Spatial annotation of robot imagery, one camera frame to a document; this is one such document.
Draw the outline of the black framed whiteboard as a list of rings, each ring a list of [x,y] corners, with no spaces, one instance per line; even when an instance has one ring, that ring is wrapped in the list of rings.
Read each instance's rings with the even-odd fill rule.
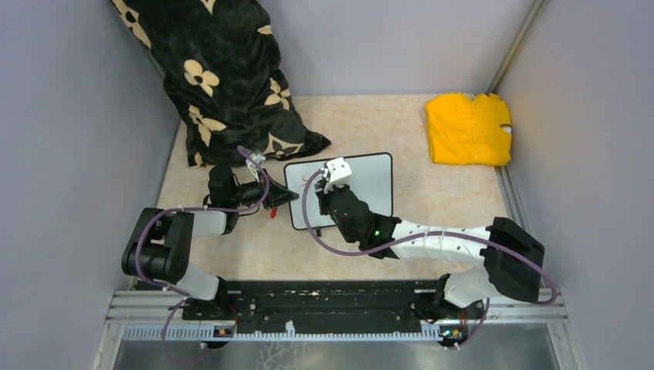
[[[319,169],[332,159],[310,160],[284,166],[289,190],[299,194],[290,203],[292,227],[296,230],[337,227],[343,238],[353,243],[379,233],[374,227],[380,216],[393,214],[393,157],[380,152],[344,157],[352,169],[348,190],[332,202],[332,214],[319,213],[315,184]]]

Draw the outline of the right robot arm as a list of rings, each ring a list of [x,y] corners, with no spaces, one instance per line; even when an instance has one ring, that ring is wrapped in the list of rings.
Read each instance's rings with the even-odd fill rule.
[[[541,303],[544,246],[512,219],[495,217],[486,227],[431,227],[374,213],[349,185],[329,189],[320,173],[306,184],[315,188],[320,214],[332,219],[346,242],[358,246],[357,251],[339,250],[311,229],[314,240],[327,251],[347,257],[423,258],[466,265],[463,272],[445,274],[443,290],[434,297],[439,315],[453,318],[476,301],[499,296]]]

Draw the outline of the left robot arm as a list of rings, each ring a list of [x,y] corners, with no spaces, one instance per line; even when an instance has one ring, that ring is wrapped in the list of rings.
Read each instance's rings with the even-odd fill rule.
[[[254,177],[239,183],[229,166],[216,166],[209,172],[203,207],[143,209],[121,258],[123,273],[200,300],[213,319],[225,317],[231,298],[224,281],[190,262],[191,243],[196,237],[229,234],[242,212],[274,209],[299,197],[264,169],[256,168]]]

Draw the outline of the black floral blanket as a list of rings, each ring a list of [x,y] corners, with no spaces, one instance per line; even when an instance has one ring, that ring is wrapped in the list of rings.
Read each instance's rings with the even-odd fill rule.
[[[259,2],[114,1],[113,8],[163,71],[164,92],[187,129],[189,167],[239,166],[239,146],[290,160],[330,145],[295,108]]]

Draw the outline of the yellow folded cloth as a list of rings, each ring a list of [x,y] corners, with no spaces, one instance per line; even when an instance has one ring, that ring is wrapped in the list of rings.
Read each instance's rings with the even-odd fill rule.
[[[446,93],[428,101],[425,113],[434,163],[504,167],[511,161],[511,113],[499,95]]]

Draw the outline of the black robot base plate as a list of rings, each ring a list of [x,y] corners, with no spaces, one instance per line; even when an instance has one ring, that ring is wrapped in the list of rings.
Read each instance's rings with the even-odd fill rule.
[[[235,321],[243,335],[417,334],[423,325],[467,326],[482,301],[459,308],[444,298],[443,279],[403,281],[229,281],[217,298],[189,299],[184,321]]]

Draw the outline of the aluminium side rail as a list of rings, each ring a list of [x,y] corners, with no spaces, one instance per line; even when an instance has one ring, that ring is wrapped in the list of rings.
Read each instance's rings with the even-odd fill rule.
[[[522,210],[521,198],[509,167],[496,167],[495,170],[507,216],[524,230],[529,231],[527,219]],[[541,290],[541,294],[546,301],[552,298],[552,293],[556,293],[555,302],[547,305],[517,302],[512,304],[493,303],[491,311],[496,309],[497,312],[494,312],[492,315],[497,316],[497,320],[500,320],[500,317],[502,317],[502,320],[505,320],[509,324],[568,324],[569,316],[561,296],[560,287],[550,273],[546,274],[546,278],[541,279]]]

